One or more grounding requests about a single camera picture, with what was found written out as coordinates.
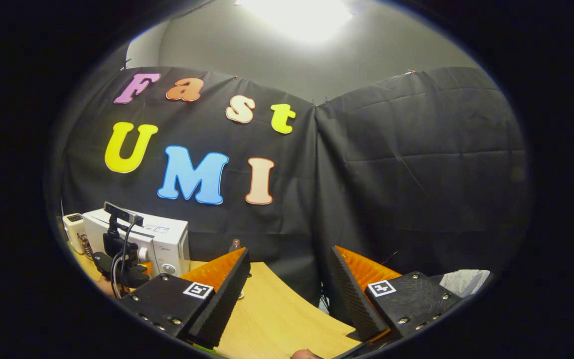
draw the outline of ceiling light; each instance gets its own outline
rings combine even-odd
[[[352,15],[340,0],[237,0],[269,25],[303,41],[321,41]]]

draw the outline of letter m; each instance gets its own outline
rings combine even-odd
[[[180,186],[185,200],[190,199],[196,187],[201,189],[196,194],[196,202],[207,204],[221,204],[221,174],[223,167],[229,161],[222,153],[211,152],[196,168],[192,165],[189,151],[182,146],[168,146],[165,149],[168,155],[168,165],[163,178],[163,187],[157,191],[159,197],[176,199],[178,191],[176,182]]]

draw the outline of orange letter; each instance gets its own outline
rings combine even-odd
[[[296,112],[291,110],[288,104],[272,105],[270,107],[274,110],[272,117],[272,128],[281,134],[291,133],[291,126],[287,125],[287,118],[296,118]]]
[[[245,200],[251,204],[270,204],[274,199],[269,195],[269,170],[274,168],[274,162],[252,157],[248,163],[251,166],[251,188]]]
[[[167,91],[165,97],[169,98],[169,100],[194,101],[201,96],[198,91],[201,91],[201,88],[203,88],[203,80],[189,77],[178,80],[175,85],[175,87]]]
[[[236,95],[230,100],[230,107],[225,109],[225,116],[232,121],[248,123],[254,118],[254,113],[251,111],[255,108],[254,100],[243,95]]]

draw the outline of peach letter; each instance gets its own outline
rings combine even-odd
[[[230,107],[225,109],[225,116],[232,121],[248,123],[254,118],[252,110],[255,108],[254,100],[243,95],[236,95],[230,100]]]
[[[198,91],[203,88],[203,80],[194,77],[178,80],[175,87],[169,89],[165,97],[169,100],[194,101],[201,96]]]
[[[248,163],[251,166],[251,188],[245,200],[251,204],[270,204],[274,199],[269,195],[269,170],[274,168],[274,162],[252,157]]]
[[[272,105],[270,108],[274,110],[272,128],[281,134],[289,134],[292,128],[287,125],[287,118],[296,118],[296,112],[291,111],[291,106],[287,104]]]
[[[126,135],[132,129],[134,129],[134,125],[128,122],[117,122],[114,124],[112,137],[110,137],[108,147],[105,149],[105,165],[114,172],[128,173],[136,170],[141,161],[143,161],[150,137],[159,130],[155,125],[140,125],[138,129],[139,139],[137,139],[137,144],[134,146],[132,156],[129,159],[121,159],[119,155],[121,146],[123,146]]]

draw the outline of clip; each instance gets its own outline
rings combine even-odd
[[[130,61],[130,60],[132,60],[131,57],[130,57],[129,59],[125,60],[125,61],[123,62],[123,67],[122,67],[119,71],[123,71],[123,70],[125,70],[126,68],[128,68],[128,61]]]

